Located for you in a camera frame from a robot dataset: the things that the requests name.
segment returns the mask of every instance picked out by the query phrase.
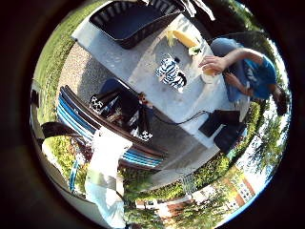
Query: gravel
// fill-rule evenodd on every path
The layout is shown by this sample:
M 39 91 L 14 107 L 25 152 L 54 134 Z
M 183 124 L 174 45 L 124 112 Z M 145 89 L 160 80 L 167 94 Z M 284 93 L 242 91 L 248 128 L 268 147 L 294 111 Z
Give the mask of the gravel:
M 68 85 L 83 102 L 89 104 L 91 96 L 99 93 L 104 82 L 111 77 L 114 75 L 108 69 L 75 43 L 61 72 L 57 97 L 60 87 Z

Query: dark hair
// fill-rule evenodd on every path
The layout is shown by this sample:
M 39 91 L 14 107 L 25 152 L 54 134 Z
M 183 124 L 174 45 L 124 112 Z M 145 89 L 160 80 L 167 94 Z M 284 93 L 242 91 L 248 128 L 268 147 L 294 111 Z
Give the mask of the dark hair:
M 287 113 L 288 97 L 282 88 L 278 87 L 278 89 L 280 90 L 280 96 L 278 102 L 276 103 L 276 112 L 278 115 L 282 116 Z

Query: table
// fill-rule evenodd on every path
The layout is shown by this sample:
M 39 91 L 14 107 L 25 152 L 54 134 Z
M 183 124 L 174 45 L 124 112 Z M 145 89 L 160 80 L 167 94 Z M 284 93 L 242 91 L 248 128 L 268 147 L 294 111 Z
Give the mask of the table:
M 168 28 L 186 31 L 197 37 L 203 52 L 191 57 L 188 49 L 177 40 L 170 48 L 165 36 Z M 168 28 L 149 35 L 131 50 L 124 50 L 91 24 L 88 16 L 72 34 L 72 38 L 128 86 L 138 93 L 144 92 L 154 107 L 173 122 L 184 121 L 199 111 L 234 110 L 234 104 L 227 98 L 222 75 L 218 75 L 214 83 L 210 84 L 203 82 L 200 77 L 203 72 L 198 65 L 203 55 L 213 53 L 199 30 L 182 14 Z M 188 84 L 183 94 L 158 82 L 155 76 L 155 70 L 168 53 L 180 59 L 179 67 L 187 76 Z M 198 129 L 207 117 L 204 114 L 180 126 L 205 147 L 211 148 L 214 146 L 214 136 L 221 128 L 210 137 L 200 133 Z

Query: zebra print item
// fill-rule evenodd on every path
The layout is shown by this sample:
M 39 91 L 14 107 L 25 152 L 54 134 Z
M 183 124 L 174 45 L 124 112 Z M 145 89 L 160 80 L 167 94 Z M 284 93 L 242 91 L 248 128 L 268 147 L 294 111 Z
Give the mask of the zebra print item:
M 183 88 L 187 84 L 185 74 L 179 69 L 177 62 L 171 57 L 163 59 L 155 73 L 157 77 L 162 77 L 165 74 L 162 82 L 164 84 L 170 84 L 176 89 Z

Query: green lawn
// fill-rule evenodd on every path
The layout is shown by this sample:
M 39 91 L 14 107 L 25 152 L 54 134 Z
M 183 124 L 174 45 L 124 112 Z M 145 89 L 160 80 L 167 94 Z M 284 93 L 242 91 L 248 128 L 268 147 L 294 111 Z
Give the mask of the green lawn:
M 34 79 L 41 87 L 41 107 L 38 109 L 38 121 L 41 124 L 57 119 L 55 107 L 56 91 L 62 68 L 74 44 L 71 34 L 93 10 L 104 2 L 106 1 L 94 1 L 70 13 L 53 31 L 41 52 L 34 72 Z M 71 138 L 66 136 L 50 137 L 44 144 L 50 147 L 63 170 L 63 177 L 68 180 L 71 166 L 74 162 L 74 149 L 71 146 Z M 85 192 L 84 181 L 87 167 L 85 165 L 79 169 L 75 181 L 75 185 L 83 193 Z
M 56 120 L 55 100 L 60 73 L 74 41 L 71 34 L 94 9 L 106 0 L 96 1 L 70 13 L 51 34 L 38 59 L 34 79 L 41 87 L 40 123 Z

